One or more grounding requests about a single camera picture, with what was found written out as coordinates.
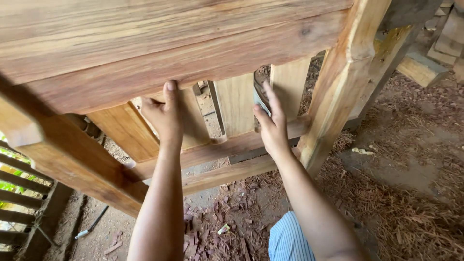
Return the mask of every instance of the fingernail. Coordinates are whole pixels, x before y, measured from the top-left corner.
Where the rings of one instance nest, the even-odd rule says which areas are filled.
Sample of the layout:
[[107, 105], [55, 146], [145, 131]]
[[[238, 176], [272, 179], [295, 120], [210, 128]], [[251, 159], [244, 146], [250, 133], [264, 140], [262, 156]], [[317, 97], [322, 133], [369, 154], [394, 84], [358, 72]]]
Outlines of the fingernail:
[[168, 90], [170, 90], [170, 91], [175, 90], [175, 86], [174, 86], [173, 82], [171, 82], [171, 81], [168, 82]]

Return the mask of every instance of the ground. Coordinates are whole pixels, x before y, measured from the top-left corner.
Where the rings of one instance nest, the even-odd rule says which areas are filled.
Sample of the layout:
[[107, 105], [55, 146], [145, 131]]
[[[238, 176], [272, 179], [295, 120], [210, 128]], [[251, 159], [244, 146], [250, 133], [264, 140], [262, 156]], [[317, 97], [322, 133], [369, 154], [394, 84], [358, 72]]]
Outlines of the ground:
[[[301, 113], [310, 103], [321, 63], [319, 56], [310, 67]], [[261, 70], [263, 78], [269, 73], [266, 70]], [[206, 115], [214, 109], [208, 89], [202, 91], [198, 101]], [[429, 88], [394, 73], [361, 127], [354, 134], [342, 134], [318, 174], [319, 188], [353, 224], [373, 260], [464, 258], [463, 92], [464, 86], [456, 84], [452, 72]], [[205, 121], [212, 137], [220, 135], [214, 113], [205, 116]], [[121, 162], [127, 161], [128, 156], [111, 139], [104, 146]], [[223, 158], [183, 170], [182, 175], [227, 164]], [[206, 259], [203, 255], [208, 260], [229, 256], [245, 260], [240, 238], [245, 238], [253, 260], [268, 260], [269, 230], [291, 210], [278, 171], [189, 195], [184, 203], [186, 218], [203, 213], [192, 217], [192, 231], [199, 231], [198, 249], [205, 247], [201, 260]], [[88, 198], [78, 231], [87, 229], [104, 206]], [[78, 220], [78, 213], [78, 207], [69, 207], [60, 225]], [[69, 260], [125, 260], [134, 223], [134, 218], [109, 208], [89, 235], [75, 241]], [[224, 223], [231, 231], [217, 236], [215, 231]], [[120, 231], [122, 246], [103, 254]], [[58, 243], [63, 242], [64, 233], [69, 232], [57, 232]], [[59, 260], [57, 252], [50, 251], [45, 260]], [[186, 259], [194, 253], [189, 244]]]

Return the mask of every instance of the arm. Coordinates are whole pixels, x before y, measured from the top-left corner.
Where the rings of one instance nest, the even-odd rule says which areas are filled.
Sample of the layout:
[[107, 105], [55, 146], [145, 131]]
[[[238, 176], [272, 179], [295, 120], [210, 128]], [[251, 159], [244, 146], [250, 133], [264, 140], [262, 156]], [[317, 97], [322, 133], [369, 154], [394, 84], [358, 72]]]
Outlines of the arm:
[[255, 105], [266, 151], [279, 168], [285, 191], [316, 260], [369, 260], [354, 231], [314, 184], [288, 145], [287, 119], [269, 83], [264, 83], [272, 118]]
[[182, 260], [183, 198], [180, 147], [183, 129], [177, 88], [168, 81], [165, 104], [142, 98], [142, 115], [155, 127], [161, 145], [153, 178], [135, 222], [127, 260]]

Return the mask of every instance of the blue striped fabric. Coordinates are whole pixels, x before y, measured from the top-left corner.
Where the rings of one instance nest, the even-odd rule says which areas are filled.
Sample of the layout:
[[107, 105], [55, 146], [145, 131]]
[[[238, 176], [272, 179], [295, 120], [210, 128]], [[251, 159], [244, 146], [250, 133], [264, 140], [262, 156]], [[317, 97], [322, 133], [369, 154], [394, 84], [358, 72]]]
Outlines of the blue striped fabric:
[[271, 261], [316, 261], [293, 211], [271, 228], [269, 257]]

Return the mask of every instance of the hand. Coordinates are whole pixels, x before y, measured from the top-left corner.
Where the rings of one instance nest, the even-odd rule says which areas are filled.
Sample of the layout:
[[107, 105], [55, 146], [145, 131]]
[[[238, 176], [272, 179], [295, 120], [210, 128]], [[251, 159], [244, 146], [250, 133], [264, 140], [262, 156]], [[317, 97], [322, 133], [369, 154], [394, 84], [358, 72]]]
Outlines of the hand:
[[261, 138], [267, 153], [276, 160], [282, 153], [291, 153], [287, 135], [287, 117], [280, 105], [279, 98], [266, 81], [263, 83], [264, 90], [271, 106], [271, 117], [261, 108], [254, 105], [255, 116], [261, 124]]
[[161, 144], [182, 145], [183, 126], [179, 109], [177, 84], [167, 81], [163, 87], [165, 103], [142, 97], [142, 115], [153, 125]]

